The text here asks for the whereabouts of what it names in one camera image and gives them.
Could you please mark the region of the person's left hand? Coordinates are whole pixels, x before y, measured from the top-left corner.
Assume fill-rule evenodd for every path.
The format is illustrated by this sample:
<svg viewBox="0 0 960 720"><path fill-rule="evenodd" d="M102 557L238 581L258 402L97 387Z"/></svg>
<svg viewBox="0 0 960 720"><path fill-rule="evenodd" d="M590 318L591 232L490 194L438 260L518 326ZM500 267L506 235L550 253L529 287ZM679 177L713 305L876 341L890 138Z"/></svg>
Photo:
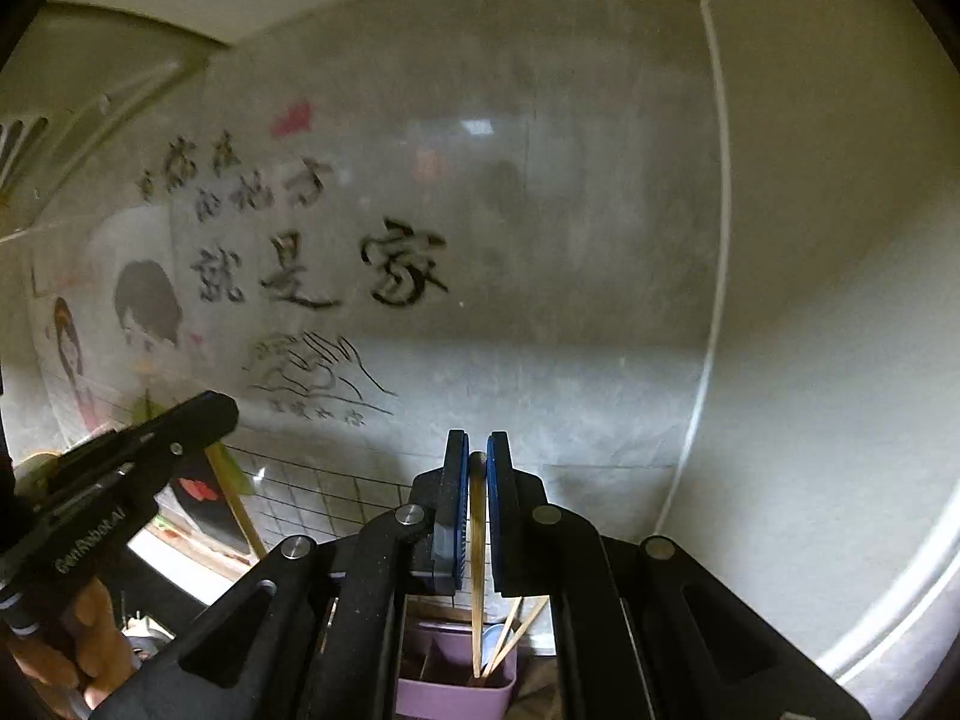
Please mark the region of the person's left hand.
<svg viewBox="0 0 960 720"><path fill-rule="evenodd" d="M32 689L59 718L76 718L70 696L80 694L94 710L130 676L135 656L116 626L110 594L93 578L73 598L68 619L73 622L73 653L64 655L44 639L7 634L5 644Z"/></svg>

